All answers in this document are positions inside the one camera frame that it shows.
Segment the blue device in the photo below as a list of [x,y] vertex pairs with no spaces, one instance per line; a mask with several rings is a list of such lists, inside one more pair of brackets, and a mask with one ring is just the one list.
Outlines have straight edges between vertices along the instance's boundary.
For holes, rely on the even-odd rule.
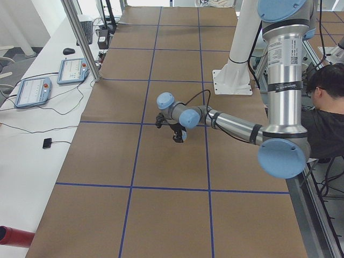
[[49,98],[52,82],[49,77],[23,80],[19,86],[15,108],[45,104]]
[[64,59],[61,61],[57,83],[62,85],[83,82],[88,73],[85,58]]

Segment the keyboard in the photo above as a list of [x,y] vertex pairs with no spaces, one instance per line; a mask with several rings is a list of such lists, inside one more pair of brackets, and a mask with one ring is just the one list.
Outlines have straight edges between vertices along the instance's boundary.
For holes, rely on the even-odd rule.
[[80,25],[82,30],[85,33],[86,36],[86,40],[88,42],[88,44],[92,44],[92,40],[93,40],[93,22],[91,20],[86,20],[86,21],[80,21]]

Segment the black shirt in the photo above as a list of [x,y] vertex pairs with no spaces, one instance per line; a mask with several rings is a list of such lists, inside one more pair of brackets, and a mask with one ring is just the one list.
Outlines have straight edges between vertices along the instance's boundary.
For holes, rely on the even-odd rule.
[[308,130],[312,158],[344,155],[344,114],[322,110],[302,111],[301,123]]

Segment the red cylinder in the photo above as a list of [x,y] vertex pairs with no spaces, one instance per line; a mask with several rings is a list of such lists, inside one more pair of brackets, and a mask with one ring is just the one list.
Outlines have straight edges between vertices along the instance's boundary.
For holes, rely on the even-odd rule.
[[33,237],[32,232],[0,226],[0,245],[29,248]]

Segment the blue joint cap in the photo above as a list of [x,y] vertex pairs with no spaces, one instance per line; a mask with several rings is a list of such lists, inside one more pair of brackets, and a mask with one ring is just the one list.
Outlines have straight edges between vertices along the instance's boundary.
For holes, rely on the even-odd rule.
[[315,33],[316,33],[316,30],[314,28],[307,31],[306,34],[304,34],[302,40],[309,40],[309,39],[313,38]]
[[285,139],[269,139],[258,151],[260,166],[271,176],[292,178],[300,174],[306,165],[306,157],[299,146]]
[[276,23],[294,15],[306,0],[258,0],[257,11],[262,21]]
[[156,103],[159,109],[164,110],[174,103],[174,97],[169,92],[164,92],[158,96]]
[[198,125],[199,120],[199,114],[193,109],[186,109],[179,116],[179,123],[188,129],[192,129]]

